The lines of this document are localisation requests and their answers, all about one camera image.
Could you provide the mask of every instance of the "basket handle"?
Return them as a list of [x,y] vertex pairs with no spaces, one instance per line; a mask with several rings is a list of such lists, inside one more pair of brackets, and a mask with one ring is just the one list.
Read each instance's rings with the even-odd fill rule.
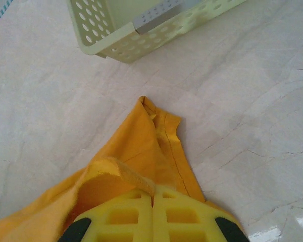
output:
[[172,17],[195,7],[204,0],[164,0],[134,19],[139,34],[145,34]]

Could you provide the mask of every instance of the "light green basket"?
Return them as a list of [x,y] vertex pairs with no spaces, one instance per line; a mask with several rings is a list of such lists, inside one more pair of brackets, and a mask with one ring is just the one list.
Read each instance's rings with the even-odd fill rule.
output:
[[80,49],[131,63],[246,0],[67,0]]

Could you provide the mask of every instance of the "white marble tile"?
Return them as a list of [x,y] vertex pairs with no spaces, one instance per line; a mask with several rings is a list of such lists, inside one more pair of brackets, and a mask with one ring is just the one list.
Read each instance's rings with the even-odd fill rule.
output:
[[248,0],[126,65],[77,47],[66,4],[0,20],[0,218],[87,164],[140,95],[181,116],[205,195],[251,242],[303,242],[303,0]]

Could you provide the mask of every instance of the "yellow fabric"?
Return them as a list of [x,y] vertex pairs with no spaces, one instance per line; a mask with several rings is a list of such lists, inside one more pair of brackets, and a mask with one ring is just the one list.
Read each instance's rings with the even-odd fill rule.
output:
[[140,97],[86,168],[0,220],[0,241],[56,242],[79,214],[133,188],[153,196],[155,184],[166,185],[205,202],[176,136],[179,122]]

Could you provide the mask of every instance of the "yellow plastic object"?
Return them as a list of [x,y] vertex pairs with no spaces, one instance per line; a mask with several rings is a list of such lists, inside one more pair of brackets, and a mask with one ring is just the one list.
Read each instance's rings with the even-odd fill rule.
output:
[[153,207],[155,242],[227,242],[216,223],[218,217],[238,224],[232,215],[223,210],[157,186]]
[[89,211],[82,218],[92,220],[82,242],[153,241],[153,211],[150,195],[132,190]]
[[91,219],[81,242],[227,242],[218,217],[238,224],[220,209],[156,186],[153,203],[149,194],[135,189],[84,212],[75,222]]
[[196,2],[150,31],[139,34],[134,20],[144,13],[184,0],[67,0],[80,49],[90,55],[131,63],[174,38],[206,23],[246,0],[185,0]]

